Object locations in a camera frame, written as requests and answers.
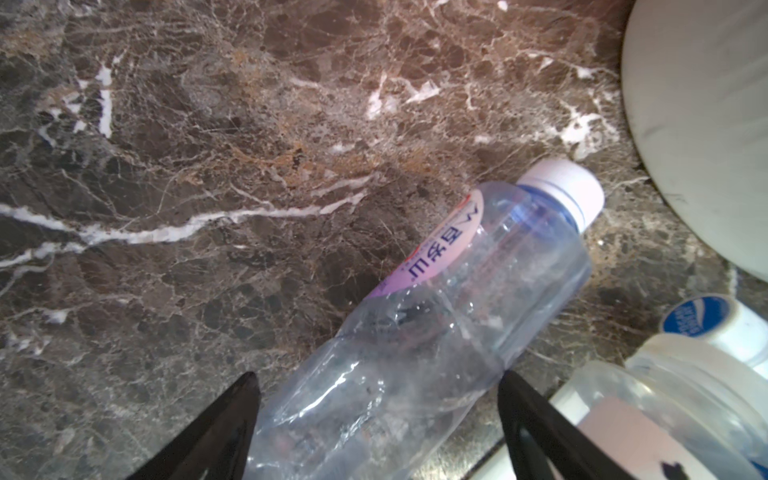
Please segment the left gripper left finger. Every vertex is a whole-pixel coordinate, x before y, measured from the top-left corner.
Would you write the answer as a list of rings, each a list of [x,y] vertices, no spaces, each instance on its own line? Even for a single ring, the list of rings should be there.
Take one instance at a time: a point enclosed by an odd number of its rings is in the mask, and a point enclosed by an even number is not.
[[[241,375],[132,479],[241,479],[258,418],[258,377]]]

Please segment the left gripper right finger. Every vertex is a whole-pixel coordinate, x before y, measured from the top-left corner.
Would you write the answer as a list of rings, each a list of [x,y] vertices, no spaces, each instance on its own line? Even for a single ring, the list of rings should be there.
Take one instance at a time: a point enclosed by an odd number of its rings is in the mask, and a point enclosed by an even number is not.
[[[497,407],[518,479],[631,477],[512,370],[499,383]]]

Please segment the tea bottle white yellow label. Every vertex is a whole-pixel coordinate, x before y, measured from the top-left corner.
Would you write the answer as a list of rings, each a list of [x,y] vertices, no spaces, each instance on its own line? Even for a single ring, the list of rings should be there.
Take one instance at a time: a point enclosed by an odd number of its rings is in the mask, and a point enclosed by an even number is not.
[[[658,334],[623,365],[590,361],[549,402],[637,479],[767,476],[767,381],[702,340]]]

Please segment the clear bottle purple label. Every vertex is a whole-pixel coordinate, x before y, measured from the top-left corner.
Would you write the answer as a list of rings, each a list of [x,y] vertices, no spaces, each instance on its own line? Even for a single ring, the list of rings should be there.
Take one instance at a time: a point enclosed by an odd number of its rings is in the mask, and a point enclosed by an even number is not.
[[[568,160],[471,190],[267,402],[245,477],[410,477],[585,284],[604,201]]]

